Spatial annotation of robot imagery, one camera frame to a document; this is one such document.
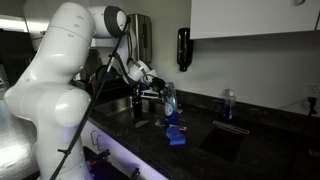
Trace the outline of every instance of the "wall-mounted dispenser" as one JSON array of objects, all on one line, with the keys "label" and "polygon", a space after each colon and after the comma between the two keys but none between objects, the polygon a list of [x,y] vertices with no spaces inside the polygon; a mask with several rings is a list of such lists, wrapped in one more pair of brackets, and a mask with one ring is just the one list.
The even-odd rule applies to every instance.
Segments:
[{"label": "wall-mounted dispenser", "polygon": [[193,40],[190,40],[190,28],[181,28],[178,31],[177,63],[180,71],[187,71],[192,62]]},{"label": "wall-mounted dispenser", "polygon": [[151,19],[141,14],[131,14],[131,28],[137,36],[137,47],[132,54],[134,61],[141,60],[151,63],[152,58],[152,34]]}]

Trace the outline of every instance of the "blue sponge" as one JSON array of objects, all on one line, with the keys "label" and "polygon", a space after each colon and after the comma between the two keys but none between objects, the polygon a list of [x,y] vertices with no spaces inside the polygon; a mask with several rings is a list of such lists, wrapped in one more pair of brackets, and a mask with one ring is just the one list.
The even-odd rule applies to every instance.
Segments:
[{"label": "blue sponge", "polygon": [[185,136],[180,132],[179,128],[167,128],[167,137],[170,139],[170,145],[180,145],[186,143]]}]

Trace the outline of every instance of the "paper towel dispenser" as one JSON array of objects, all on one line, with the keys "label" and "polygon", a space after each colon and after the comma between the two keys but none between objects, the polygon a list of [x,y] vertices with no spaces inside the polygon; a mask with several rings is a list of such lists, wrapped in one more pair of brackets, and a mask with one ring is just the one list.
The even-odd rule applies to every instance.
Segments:
[{"label": "paper towel dispenser", "polygon": [[132,54],[134,61],[152,61],[151,19],[141,14],[130,14],[131,28],[137,36],[137,47]]}]

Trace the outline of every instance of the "black countertop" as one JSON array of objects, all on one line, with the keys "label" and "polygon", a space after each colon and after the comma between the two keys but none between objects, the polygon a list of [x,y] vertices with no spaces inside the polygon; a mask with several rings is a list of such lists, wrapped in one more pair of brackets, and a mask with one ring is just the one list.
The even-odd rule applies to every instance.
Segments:
[{"label": "black countertop", "polygon": [[199,147],[214,128],[212,122],[220,121],[221,115],[185,104],[180,108],[179,124],[187,126],[187,131],[186,144],[178,146],[170,146],[165,129],[155,125],[157,119],[162,120],[160,115],[139,128],[97,111],[91,117],[94,125],[172,180],[285,177],[299,134],[235,118],[232,124],[250,134],[243,138],[235,161],[230,162]]}]

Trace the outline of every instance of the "kitchen sink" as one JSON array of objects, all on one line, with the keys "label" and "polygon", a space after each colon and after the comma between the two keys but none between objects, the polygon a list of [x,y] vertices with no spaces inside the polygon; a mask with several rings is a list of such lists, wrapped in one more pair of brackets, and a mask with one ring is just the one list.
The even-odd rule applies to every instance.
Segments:
[{"label": "kitchen sink", "polygon": [[243,138],[249,134],[249,131],[219,121],[213,121],[213,124],[213,130],[202,142],[200,148],[233,162]]},{"label": "kitchen sink", "polygon": [[142,116],[136,118],[132,103],[134,99],[132,96],[124,97],[98,105],[95,107],[95,110],[104,114],[105,119],[108,121],[117,121],[124,126],[132,126],[135,128],[151,121],[153,123],[156,121],[159,121],[159,123],[162,122],[164,106],[160,103],[160,100],[141,99]]}]

